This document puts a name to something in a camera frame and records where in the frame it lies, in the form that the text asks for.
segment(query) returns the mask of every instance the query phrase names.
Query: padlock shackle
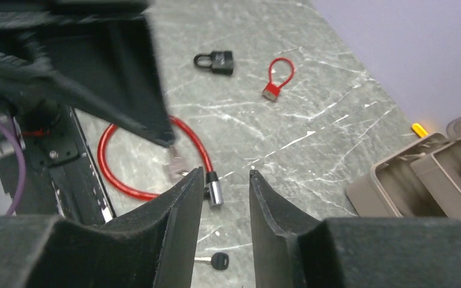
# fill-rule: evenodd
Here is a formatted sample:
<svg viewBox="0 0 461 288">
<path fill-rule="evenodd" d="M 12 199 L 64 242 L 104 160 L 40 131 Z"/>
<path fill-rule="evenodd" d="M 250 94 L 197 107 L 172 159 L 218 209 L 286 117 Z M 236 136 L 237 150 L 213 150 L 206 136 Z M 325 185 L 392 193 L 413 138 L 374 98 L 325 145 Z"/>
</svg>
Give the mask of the padlock shackle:
<svg viewBox="0 0 461 288">
<path fill-rule="evenodd" d="M 208 58 L 209 60 L 209 65 L 200 65 L 199 64 L 199 60 L 200 58 Z M 210 69 L 211 68 L 211 55 L 209 54 L 197 54 L 195 55 L 195 57 L 193 58 L 193 64 L 199 68 L 207 68 L 207 69 Z"/>
</svg>

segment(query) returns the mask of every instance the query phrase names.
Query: red wire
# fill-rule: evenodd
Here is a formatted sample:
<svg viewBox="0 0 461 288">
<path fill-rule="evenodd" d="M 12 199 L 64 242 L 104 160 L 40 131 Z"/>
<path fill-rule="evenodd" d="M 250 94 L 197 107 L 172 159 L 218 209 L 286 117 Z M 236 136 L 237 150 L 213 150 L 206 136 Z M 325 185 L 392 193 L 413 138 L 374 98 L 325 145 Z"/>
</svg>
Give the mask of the red wire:
<svg viewBox="0 0 461 288">
<path fill-rule="evenodd" d="M 270 76 L 270 83 L 273 83 L 273 75 L 271 75 L 271 72 L 273 71 L 273 65 L 275 65 L 275 63 L 279 61 L 287 62 L 287 64 L 291 66 L 291 75 L 289 75 L 289 78 L 287 78 L 287 80 L 285 80 L 282 84 L 278 86 L 278 88 L 281 89 L 282 87 L 285 86 L 285 84 L 289 83 L 289 81 L 291 81 L 292 78 L 294 77 L 294 64 L 292 63 L 291 60 L 284 58 L 284 57 L 278 57 L 275 60 L 271 61 L 270 70 L 268 72 Z"/>
<path fill-rule="evenodd" d="M 170 121 L 182 129 L 183 132 L 185 132 L 186 135 L 190 138 L 190 140 L 193 142 L 197 150 L 199 151 L 200 157 L 202 161 L 204 162 L 204 166 L 206 167 L 206 172 L 212 172 L 213 171 L 213 166 L 211 164 L 211 159 L 209 158 L 208 152 L 206 151 L 206 148 L 200 141 L 200 139 L 197 137 L 197 134 L 181 119 L 177 118 L 176 116 L 169 116 Z M 155 193 L 150 193 L 146 191 L 140 191 L 137 190 L 133 187 L 130 187 L 123 182 L 121 182 L 115 175 L 110 171 L 109 164 L 107 163 L 107 146 L 109 144 L 110 139 L 116 132 L 116 130 L 119 127 L 110 124 L 107 129 L 103 132 L 100 138 L 100 143 L 98 143 L 98 152 L 97 152 L 97 158 L 98 158 L 98 164 L 100 165 L 101 173 L 109 181 L 112 186 L 114 186 L 118 191 L 123 192 L 126 195 L 129 195 L 131 197 L 140 199 L 140 200 L 152 200 L 158 196 L 158 194 Z"/>
</svg>

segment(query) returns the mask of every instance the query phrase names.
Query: key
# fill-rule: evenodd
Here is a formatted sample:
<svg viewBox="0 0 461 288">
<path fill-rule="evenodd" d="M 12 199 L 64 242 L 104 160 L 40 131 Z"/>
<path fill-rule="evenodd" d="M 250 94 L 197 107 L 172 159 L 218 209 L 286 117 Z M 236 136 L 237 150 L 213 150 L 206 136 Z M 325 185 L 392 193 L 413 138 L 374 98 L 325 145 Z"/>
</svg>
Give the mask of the key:
<svg viewBox="0 0 461 288">
<path fill-rule="evenodd" d="M 195 257 L 195 262 L 210 263 L 216 270 L 225 270 L 229 267 L 229 255 L 224 252 L 216 252 L 211 257 Z"/>
</svg>

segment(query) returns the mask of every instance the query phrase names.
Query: yellow object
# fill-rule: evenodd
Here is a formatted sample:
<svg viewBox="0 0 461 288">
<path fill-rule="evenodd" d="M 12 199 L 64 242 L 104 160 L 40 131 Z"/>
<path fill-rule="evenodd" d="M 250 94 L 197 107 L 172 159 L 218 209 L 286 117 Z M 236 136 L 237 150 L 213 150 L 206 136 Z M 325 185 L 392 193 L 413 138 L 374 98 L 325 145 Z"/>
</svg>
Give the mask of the yellow object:
<svg viewBox="0 0 461 288">
<path fill-rule="evenodd" d="M 414 131 L 414 133 L 416 133 L 416 135 L 418 135 L 419 138 L 423 138 L 429 134 L 427 130 L 425 130 L 425 128 L 420 125 L 420 123 L 414 123 L 411 126 L 411 129 Z"/>
</svg>

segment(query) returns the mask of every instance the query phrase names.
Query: screw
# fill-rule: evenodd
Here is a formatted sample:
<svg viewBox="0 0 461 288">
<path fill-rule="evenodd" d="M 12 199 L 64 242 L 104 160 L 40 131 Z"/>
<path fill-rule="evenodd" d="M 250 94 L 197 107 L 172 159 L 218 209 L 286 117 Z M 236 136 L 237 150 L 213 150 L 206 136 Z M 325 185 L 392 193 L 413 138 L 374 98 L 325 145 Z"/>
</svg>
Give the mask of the screw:
<svg viewBox="0 0 461 288">
<path fill-rule="evenodd" d="M 50 156 L 50 159 L 56 159 L 57 157 L 59 157 L 59 154 L 55 150 L 52 150 L 49 153 L 49 156 Z"/>
</svg>

